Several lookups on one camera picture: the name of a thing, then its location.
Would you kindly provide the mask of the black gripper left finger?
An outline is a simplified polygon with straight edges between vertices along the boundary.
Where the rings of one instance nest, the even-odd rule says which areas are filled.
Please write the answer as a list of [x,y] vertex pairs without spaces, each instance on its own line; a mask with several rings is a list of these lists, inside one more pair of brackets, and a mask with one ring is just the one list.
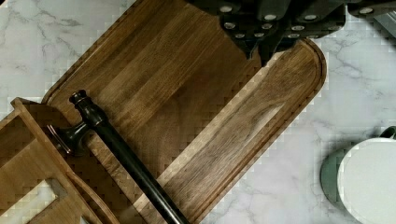
[[219,0],[220,25],[251,59],[255,49],[269,60],[288,26],[291,0]]

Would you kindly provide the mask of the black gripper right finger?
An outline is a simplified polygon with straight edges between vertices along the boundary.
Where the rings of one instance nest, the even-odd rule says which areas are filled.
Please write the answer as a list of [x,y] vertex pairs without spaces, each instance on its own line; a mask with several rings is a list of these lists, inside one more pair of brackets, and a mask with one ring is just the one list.
[[262,66],[298,39],[321,38],[340,30],[346,23],[345,6],[342,0],[291,0],[285,16],[260,43]]

